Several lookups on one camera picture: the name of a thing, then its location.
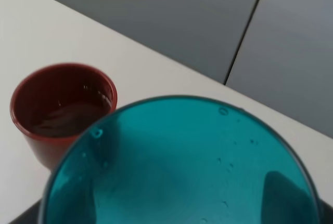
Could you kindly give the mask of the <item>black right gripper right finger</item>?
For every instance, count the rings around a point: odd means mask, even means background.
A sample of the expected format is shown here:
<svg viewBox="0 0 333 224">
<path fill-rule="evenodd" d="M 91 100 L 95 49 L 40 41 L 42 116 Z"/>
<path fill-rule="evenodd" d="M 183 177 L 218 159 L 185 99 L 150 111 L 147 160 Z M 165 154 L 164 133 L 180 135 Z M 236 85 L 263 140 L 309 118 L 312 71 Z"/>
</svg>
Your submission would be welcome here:
<svg viewBox="0 0 333 224">
<path fill-rule="evenodd" d="M 333 208 L 323 200 L 319 200 L 318 204 L 319 223 L 333 224 Z"/>
</svg>

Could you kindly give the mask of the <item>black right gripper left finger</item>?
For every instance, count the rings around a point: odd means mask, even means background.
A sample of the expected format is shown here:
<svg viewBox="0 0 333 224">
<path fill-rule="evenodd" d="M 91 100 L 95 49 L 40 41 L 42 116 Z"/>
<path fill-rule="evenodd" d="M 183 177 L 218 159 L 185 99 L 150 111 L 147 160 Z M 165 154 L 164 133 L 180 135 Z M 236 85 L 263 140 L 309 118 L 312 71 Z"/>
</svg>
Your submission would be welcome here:
<svg viewBox="0 0 333 224">
<path fill-rule="evenodd" d="M 9 224 L 38 224 L 40 204 L 41 200 L 37 201 Z"/>
</svg>

